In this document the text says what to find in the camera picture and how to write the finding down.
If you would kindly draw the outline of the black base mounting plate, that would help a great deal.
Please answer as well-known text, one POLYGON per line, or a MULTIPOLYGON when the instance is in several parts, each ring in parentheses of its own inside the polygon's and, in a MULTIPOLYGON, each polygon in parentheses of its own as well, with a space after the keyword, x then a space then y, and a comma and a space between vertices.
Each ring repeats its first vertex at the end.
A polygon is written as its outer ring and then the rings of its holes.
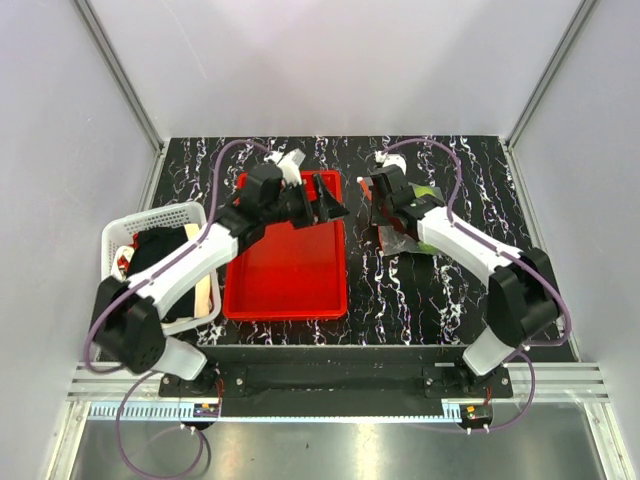
POLYGON ((216 346, 206 382, 162 377, 162 397, 203 401, 222 395, 224 418, 337 420, 442 413, 442 401, 509 400, 508 370, 477 380, 462 366, 462 348, 437 346, 216 346))

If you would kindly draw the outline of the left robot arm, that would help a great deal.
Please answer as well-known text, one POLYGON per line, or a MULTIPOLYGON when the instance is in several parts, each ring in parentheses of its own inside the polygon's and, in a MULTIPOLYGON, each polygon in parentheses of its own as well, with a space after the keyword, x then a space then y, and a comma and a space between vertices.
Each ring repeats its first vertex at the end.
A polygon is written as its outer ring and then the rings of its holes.
POLYGON ((162 319, 202 278, 260 241, 268 226, 303 229, 347 213, 320 174, 304 183, 273 164, 259 165, 195 239, 126 281, 101 281, 88 339, 134 374, 173 375, 193 395, 206 395, 216 382, 207 356, 167 336, 162 319))

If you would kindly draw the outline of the red plastic tray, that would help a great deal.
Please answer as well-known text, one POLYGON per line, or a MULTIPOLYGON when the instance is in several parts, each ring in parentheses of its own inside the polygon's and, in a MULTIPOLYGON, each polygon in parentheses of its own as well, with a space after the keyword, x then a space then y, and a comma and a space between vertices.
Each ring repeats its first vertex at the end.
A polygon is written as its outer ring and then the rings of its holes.
MULTIPOLYGON (((312 203, 315 173, 343 204, 341 175, 335 170, 301 173, 312 203)), ((347 304, 343 218, 301 229, 289 222, 269 225, 262 239, 227 266, 223 313, 232 320, 335 320, 347 304)))

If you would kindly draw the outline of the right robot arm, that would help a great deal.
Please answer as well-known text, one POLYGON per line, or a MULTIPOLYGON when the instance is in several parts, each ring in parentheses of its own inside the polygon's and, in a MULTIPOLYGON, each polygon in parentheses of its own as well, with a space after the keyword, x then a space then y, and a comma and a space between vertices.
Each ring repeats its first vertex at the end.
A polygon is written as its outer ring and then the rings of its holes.
POLYGON ((476 396, 490 373, 515 356, 530 339, 568 317, 548 255, 493 239, 454 214, 438 197, 419 196, 406 177, 400 155, 378 152, 376 168, 364 178, 373 218, 401 236, 446 255, 473 274, 487 290, 487 326, 462 354, 454 384, 476 396))

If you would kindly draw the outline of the clear zip top bag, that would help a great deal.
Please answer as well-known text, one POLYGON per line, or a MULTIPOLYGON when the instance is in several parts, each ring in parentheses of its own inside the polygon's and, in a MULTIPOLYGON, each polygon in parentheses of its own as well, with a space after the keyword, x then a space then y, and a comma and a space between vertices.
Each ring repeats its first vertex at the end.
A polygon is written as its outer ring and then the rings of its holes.
POLYGON ((414 240, 406 234, 399 233, 390 224, 384 223, 384 218, 375 208, 373 194, 372 199, 368 201, 370 203, 369 224, 376 229, 384 256, 394 256, 402 253, 426 255, 420 253, 417 248, 417 243, 421 241, 414 240))

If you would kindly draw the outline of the green fake custard apple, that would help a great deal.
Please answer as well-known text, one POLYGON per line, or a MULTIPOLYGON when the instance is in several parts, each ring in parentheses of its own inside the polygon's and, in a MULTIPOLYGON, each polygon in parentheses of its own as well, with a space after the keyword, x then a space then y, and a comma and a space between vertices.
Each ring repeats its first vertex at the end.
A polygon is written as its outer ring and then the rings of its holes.
POLYGON ((423 253, 426 255, 437 255, 439 253, 439 250, 436 247, 430 244, 426 244, 424 242, 418 242, 417 248, 420 253, 423 253))

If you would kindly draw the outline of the white plastic basket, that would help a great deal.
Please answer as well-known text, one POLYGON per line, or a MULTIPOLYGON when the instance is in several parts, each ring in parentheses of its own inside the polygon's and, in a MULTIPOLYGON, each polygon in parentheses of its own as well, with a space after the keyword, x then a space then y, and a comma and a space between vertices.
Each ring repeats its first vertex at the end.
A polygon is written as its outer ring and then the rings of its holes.
POLYGON ((102 232, 102 278, 116 279, 132 292, 136 299, 146 298, 158 308, 163 333, 175 335, 215 320, 222 301, 215 271, 206 274, 198 268, 185 279, 180 274, 197 263, 196 256, 204 251, 197 242, 209 230, 202 205, 196 202, 176 203, 136 213, 114 220, 102 232), (128 276, 127 267, 134 252, 134 235, 153 227, 180 227, 197 224, 198 232, 189 233, 189 240, 164 259, 144 271, 128 276), (195 289, 195 316, 174 323, 163 323, 171 307, 192 288, 195 289))

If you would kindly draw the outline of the black cloth in basket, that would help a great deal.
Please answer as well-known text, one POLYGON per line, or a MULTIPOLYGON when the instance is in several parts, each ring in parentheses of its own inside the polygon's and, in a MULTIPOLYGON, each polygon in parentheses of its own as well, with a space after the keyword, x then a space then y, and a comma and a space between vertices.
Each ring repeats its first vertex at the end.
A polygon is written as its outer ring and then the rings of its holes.
MULTIPOLYGON (((134 252, 127 275, 133 275, 144 271, 155 263, 164 259, 177 248, 189 240, 189 233, 197 233, 197 224, 186 224, 180 227, 153 227, 134 235, 134 252)), ((195 289, 183 295, 162 319, 169 324, 183 318, 195 316, 196 310, 195 289)))

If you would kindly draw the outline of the green fake lime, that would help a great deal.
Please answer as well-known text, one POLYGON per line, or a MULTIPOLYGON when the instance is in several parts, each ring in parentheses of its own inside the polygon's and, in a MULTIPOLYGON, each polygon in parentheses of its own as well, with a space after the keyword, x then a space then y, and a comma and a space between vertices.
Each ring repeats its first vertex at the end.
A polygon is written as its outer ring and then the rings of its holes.
POLYGON ((410 184, 414 195, 417 199, 422 198, 422 197, 430 197, 430 198, 434 198, 436 202, 441 202, 442 201, 442 195, 441 195, 441 191, 439 188, 437 187, 431 187, 431 186, 426 186, 426 185, 417 185, 417 184, 410 184))

